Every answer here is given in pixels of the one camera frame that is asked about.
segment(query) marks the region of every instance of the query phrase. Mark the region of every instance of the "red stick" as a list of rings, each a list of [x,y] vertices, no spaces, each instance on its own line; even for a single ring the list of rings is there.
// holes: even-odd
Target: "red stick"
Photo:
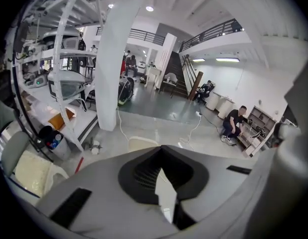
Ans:
[[[84,157],[81,157],[80,162],[79,162],[77,168],[75,169],[75,173],[77,173],[80,170],[80,166],[81,166],[81,164],[83,162],[83,159],[84,159]]]

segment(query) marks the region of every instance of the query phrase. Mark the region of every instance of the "trash can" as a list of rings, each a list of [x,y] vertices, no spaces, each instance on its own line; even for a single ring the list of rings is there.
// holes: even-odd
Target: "trash can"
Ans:
[[[69,158],[71,150],[62,133],[57,130],[53,130],[52,127],[48,125],[40,130],[39,137],[60,159],[66,160]]]

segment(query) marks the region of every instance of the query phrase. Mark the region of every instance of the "black t-shirt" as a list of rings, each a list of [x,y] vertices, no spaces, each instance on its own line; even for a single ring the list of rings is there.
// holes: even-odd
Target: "black t-shirt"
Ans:
[[[232,110],[229,115],[226,117],[225,121],[230,122],[230,117],[234,118],[234,124],[236,125],[238,122],[240,124],[243,123],[243,116],[238,116],[238,110]]]

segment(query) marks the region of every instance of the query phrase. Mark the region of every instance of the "black metal railing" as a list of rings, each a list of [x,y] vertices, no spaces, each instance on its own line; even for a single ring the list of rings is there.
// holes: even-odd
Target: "black metal railing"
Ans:
[[[193,37],[186,42],[183,42],[179,51],[184,51],[199,43],[225,34],[231,34],[240,31],[243,31],[242,26],[237,22],[236,19],[231,19],[200,33],[199,35]]]
[[[183,71],[186,70],[190,82],[190,87],[193,88],[194,82],[196,81],[196,74],[194,72],[192,63],[190,62],[188,56],[182,56],[182,59],[183,59],[182,69]]]
[[[102,29],[101,27],[98,27],[98,30],[96,31],[96,35],[101,35],[101,34],[102,34]],[[163,43],[165,41],[164,36],[146,32],[143,30],[138,30],[138,29],[131,29],[129,38],[135,38],[135,39],[139,39],[139,40],[143,40],[147,42],[152,42],[160,46],[163,46]]]

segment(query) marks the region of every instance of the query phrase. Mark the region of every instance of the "fluorescent light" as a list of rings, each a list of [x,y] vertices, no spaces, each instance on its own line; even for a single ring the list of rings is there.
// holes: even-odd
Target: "fluorescent light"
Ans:
[[[193,59],[194,62],[202,62],[205,61],[205,59],[203,58],[197,58],[197,59]]]
[[[148,10],[148,11],[154,11],[153,7],[151,7],[151,6],[146,6],[146,10]]]
[[[216,58],[216,60],[222,62],[239,62],[238,58]]]

